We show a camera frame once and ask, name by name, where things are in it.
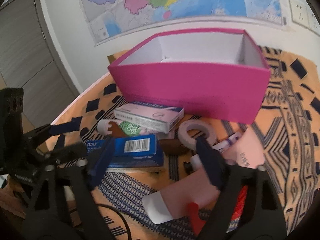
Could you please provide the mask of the white wall sockets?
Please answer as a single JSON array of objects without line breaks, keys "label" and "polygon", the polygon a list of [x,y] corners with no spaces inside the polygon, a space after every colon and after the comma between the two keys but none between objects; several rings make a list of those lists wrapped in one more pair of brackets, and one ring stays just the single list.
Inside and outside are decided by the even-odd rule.
[{"label": "white wall sockets", "polygon": [[292,22],[319,35],[319,22],[312,10],[302,2],[289,0]]}]

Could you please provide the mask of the orange patterned table cloth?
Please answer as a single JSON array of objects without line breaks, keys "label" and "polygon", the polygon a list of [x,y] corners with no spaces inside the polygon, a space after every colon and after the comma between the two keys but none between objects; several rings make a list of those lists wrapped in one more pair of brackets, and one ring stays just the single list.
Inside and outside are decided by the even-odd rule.
[{"label": "orange patterned table cloth", "polygon": [[[263,47],[270,65],[270,80],[262,106],[251,124],[208,118],[218,140],[234,132],[254,132],[264,149],[266,169],[283,208],[287,231],[292,231],[308,212],[319,190],[319,80],[313,62],[287,51]],[[99,120],[111,118],[125,103],[119,80],[109,74],[78,97],[59,118],[71,121],[71,133],[49,139],[48,147],[99,139]],[[186,157],[173,157],[169,169],[155,173],[109,173],[95,196],[124,213],[134,239],[194,239],[186,219],[162,225],[148,219],[141,198],[161,186],[186,176]]]}]

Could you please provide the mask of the pink cardboard storage box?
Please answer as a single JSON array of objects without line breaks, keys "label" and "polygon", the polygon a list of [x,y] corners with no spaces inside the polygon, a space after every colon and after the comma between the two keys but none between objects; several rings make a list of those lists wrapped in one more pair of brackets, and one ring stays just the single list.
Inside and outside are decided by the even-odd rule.
[{"label": "pink cardboard storage box", "polygon": [[242,29],[200,28],[150,36],[108,67],[128,102],[251,124],[271,71]]}]

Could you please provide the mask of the pink white medicine box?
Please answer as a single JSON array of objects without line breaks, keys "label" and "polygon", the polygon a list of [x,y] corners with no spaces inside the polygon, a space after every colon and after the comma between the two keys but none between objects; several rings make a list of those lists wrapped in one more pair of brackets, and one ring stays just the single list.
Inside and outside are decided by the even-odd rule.
[{"label": "pink white medicine box", "polygon": [[114,111],[114,117],[151,130],[168,134],[184,117],[184,109],[134,101]]}]

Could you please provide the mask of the red corkscrew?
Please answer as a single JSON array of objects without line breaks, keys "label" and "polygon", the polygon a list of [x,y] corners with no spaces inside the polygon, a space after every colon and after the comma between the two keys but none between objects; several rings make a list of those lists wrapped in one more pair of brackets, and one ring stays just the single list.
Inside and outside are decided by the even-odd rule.
[{"label": "red corkscrew", "polygon": [[[236,205],[233,211],[233,214],[231,216],[231,222],[236,221],[238,222],[243,209],[245,205],[245,200],[247,197],[247,191],[248,191],[248,186],[243,186],[238,194]],[[198,236],[199,233],[201,232],[202,228],[204,227],[206,221],[202,220],[199,217],[199,206],[195,202],[189,203],[187,205],[187,213],[188,213],[188,218],[189,218],[189,223],[190,226],[193,230],[193,233],[195,236]]]}]

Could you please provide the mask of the white purple small tube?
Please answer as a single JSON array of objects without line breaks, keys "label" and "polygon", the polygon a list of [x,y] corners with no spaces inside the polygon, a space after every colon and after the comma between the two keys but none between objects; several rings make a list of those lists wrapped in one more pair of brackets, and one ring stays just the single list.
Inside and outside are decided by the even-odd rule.
[{"label": "white purple small tube", "polygon": [[[234,145],[241,138],[241,136],[242,136],[242,134],[240,132],[236,132],[233,135],[231,135],[230,137],[228,137],[226,140],[223,140],[223,141],[215,144],[212,148],[219,151],[220,153],[223,153],[223,152],[225,152],[225,150],[227,150],[232,145]],[[202,167],[202,163],[201,163],[201,160],[200,160],[198,154],[193,155],[190,158],[190,163],[193,168],[193,171],[197,171],[198,169],[200,169]]]}]

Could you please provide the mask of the blue medicine box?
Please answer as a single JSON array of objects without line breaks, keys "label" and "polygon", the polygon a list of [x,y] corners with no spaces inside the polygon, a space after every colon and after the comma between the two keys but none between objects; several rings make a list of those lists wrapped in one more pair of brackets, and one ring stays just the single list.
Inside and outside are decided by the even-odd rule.
[{"label": "blue medicine box", "polygon": [[86,142],[87,152],[101,150],[108,168],[161,167],[163,151],[154,134]]}]

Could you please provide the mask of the colourful wall map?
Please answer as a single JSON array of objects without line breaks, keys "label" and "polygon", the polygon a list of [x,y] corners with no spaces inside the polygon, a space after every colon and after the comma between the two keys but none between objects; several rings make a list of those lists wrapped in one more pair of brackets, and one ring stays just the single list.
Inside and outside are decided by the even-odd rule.
[{"label": "colourful wall map", "polygon": [[231,16],[282,24],[280,0],[80,0],[96,43],[170,20]]}]

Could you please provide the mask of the white tape roll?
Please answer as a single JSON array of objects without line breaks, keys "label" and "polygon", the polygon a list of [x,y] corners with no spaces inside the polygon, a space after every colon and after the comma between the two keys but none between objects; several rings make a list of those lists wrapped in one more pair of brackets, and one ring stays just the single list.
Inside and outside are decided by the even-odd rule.
[{"label": "white tape roll", "polygon": [[182,122],[178,128],[177,136],[183,146],[193,151],[196,150],[196,138],[200,136],[203,136],[211,146],[217,141],[215,129],[201,120]]}]

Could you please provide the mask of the pink paper packet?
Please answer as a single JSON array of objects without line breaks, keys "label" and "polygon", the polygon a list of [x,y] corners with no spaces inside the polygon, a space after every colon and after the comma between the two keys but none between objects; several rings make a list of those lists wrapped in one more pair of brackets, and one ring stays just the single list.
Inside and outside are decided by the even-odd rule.
[{"label": "pink paper packet", "polygon": [[[221,154],[241,167],[257,168],[265,162],[263,142],[251,128],[246,129],[241,138]],[[144,196],[142,204],[151,221],[161,224],[186,216],[189,203],[195,202],[203,208],[217,200],[219,194],[201,167],[185,178]]]}]

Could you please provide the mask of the white green tube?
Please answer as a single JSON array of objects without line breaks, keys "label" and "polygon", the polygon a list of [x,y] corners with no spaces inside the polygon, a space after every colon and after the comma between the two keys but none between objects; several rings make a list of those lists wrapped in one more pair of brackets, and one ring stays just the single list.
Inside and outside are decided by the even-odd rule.
[{"label": "white green tube", "polygon": [[103,119],[97,124],[97,131],[102,135],[120,135],[120,131],[129,137],[156,134],[157,131],[117,119]]}]

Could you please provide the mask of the grey door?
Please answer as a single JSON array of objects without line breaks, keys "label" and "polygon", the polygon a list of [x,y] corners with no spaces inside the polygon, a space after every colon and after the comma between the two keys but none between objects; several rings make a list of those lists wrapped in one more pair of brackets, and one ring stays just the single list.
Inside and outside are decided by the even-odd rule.
[{"label": "grey door", "polygon": [[1,82],[23,88],[23,114],[34,127],[51,123],[79,95],[40,0],[8,0],[1,6]]}]

